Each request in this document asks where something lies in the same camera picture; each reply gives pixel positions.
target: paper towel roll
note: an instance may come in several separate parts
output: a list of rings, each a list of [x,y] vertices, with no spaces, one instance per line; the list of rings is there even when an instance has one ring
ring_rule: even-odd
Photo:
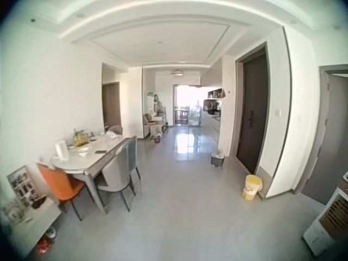
[[[67,151],[65,140],[58,141],[55,144],[55,150],[57,152],[58,158],[61,161],[69,160],[69,152]]]

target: white table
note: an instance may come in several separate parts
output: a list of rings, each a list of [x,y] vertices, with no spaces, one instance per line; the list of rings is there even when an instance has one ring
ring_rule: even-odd
[[[97,136],[95,139],[96,141],[91,141],[87,145],[69,150],[69,160],[67,162],[61,162],[57,156],[53,156],[51,163],[56,169],[71,174],[74,178],[85,182],[100,211],[106,214],[93,179],[112,160],[117,149],[126,138],[119,135],[115,139],[111,139],[108,136]],[[81,157],[78,154],[78,150],[83,147],[89,148],[86,157]],[[96,154],[96,151],[106,151],[106,153]]]

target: dining chair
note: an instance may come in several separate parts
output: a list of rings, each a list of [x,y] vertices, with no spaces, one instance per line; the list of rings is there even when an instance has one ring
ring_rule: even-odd
[[[139,169],[137,166],[138,139],[136,138],[136,136],[133,136],[128,140],[127,154],[128,154],[127,159],[128,159],[129,173],[132,173],[132,171],[135,169],[139,179],[141,179],[139,174]]]
[[[123,128],[120,125],[111,126],[109,131],[116,133],[117,135],[122,135]]]
[[[131,174],[128,169],[127,142],[118,151],[119,153],[103,168],[103,175],[97,177],[95,182],[99,190],[119,192],[128,212],[130,212],[131,210],[123,194],[123,191],[130,187],[135,196]]]
[[[63,209],[63,211],[66,212],[65,203],[70,201],[78,220],[82,221],[82,218],[78,214],[77,209],[74,205],[73,199],[83,190],[83,188],[85,187],[85,183],[69,177],[66,173],[62,171],[52,170],[44,164],[37,163],[37,165],[47,185],[51,189],[53,195],[57,199],[59,199],[60,206]]]

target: doorway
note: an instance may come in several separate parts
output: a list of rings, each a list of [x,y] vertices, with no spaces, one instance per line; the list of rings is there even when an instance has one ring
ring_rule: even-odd
[[[102,85],[104,128],[121,125],[120,83]]]
[[[329,70],[321,68],[320,115],[316,137],[296,189],[302,186],[303,194],[323,204],[327,204],[348,171],[348,70],[344,74],[335,67],[329,66]],[[311,163],[313,171],[310,173],[308,169]]]
[[[173,123],[175,126],[200,126],[203,99],[200,85],[173,86]]]
[[[269,100],[269,72],[266,48],[263,47],[242,63],[243,104],[237,158],[255,173],[262,149]]]

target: gray chair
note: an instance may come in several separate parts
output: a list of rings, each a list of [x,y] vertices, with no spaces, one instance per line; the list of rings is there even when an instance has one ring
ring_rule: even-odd
[[[135,169],[139,179],[141,179],[137,166],[138,140],[136,136],[133,136],[128,140],[127,153],[129,173],[131,173]]]
[[[104,179],[102,177],[97,178],[96,185],[98,189],[103,191],[120,192],[121,198],[128,212],[130,212],[131,210],[122,192],[129,186],[135,196],[133,182],[128,169],[127,144],[127,142],[124,143],[120,148],[120,152],[103,168],[102,177]]]
[[[111,126],[109,131],[116,133],[117,135],[122,135],[123,128],[120,125]]]

